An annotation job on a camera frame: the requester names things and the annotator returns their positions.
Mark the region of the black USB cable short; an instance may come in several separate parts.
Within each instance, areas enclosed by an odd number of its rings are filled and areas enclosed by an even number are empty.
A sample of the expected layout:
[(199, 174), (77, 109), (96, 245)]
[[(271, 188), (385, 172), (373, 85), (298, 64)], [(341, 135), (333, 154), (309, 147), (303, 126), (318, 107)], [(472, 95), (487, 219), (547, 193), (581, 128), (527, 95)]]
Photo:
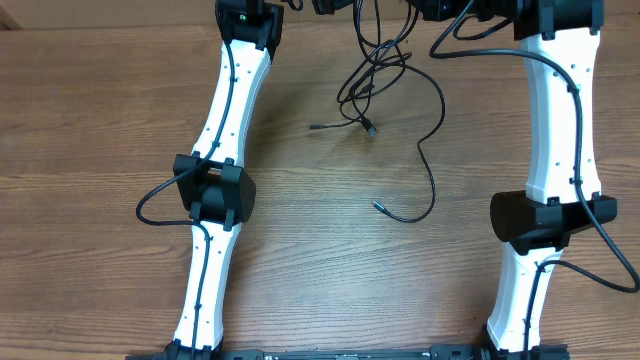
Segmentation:
[[(310, 130), (325, 130), (360, 124), (365, 131), (374, 136), (377, 132), (372, 121), (366, 117), (371, 100), (398, 82), (406, 72), (406, 62), (411, 58), (410, 52), (403, 53), (400, 43), (411, 33), (418, 20), (418, 11), (407, 5), (406, 17), (399, 32), (392, 38), (384, 40), (381, 26), (381, 6), (379, 1), (373, 2), (375, 37), (368, 39), (362, 32), (362, 13), (364, 1), (354, 1), (351, 6), (352, 25), (357, 45), (363, 55), (362, 62), (347, 77), (339, 88), (336, 102), (341, 116), (345, 119), (340, 124), (314, 124)], [(390, 68), (398, 68), (398, 74), (386, 85), (377, 87), (375, 77), (378, 73)]]

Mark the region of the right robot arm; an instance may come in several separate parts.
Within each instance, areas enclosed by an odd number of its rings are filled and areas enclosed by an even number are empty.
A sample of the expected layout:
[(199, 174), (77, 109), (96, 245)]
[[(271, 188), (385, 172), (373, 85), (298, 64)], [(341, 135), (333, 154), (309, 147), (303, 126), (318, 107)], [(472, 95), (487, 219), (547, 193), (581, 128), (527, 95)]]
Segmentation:
[(565, 345), (544, 345), (539, 324), (553, 269), (572, 235), (601, 229), (617, 215), (602, 193), (593, 150), (592, 85), (604, 4), (584, 1), (415, 1), (424, 20), (495, 16), (514, 26), (528, 76), (531, 160), (526, 186), (491, 199), (490, 217), (503, 243), (494, 309), (475, 359), (566, 359)]

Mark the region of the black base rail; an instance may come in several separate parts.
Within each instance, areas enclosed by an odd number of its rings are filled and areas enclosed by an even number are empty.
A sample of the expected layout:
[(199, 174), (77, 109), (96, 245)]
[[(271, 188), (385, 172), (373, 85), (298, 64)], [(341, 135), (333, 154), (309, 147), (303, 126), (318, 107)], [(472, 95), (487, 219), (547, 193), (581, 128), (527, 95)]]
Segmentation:
[(433, 345), (423, 349), (262, 351), (227, 350), (223, 360), (483, 360), (487, 355), (474, 345)]

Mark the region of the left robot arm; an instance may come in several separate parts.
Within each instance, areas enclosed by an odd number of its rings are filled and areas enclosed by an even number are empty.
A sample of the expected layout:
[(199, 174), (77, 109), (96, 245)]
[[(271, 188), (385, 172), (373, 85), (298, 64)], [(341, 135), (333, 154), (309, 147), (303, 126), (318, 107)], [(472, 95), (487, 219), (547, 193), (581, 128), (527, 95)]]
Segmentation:
[(189, 214), (192, 257), (181, 319), (164, 359), (217, 359), (231, 255), (253, 211), (256, 185), (244, 168), (260, 87), (280, 43), (284, 8), (265, 1), (219, 1), (219, 77), (204, 128), (174, 181)]

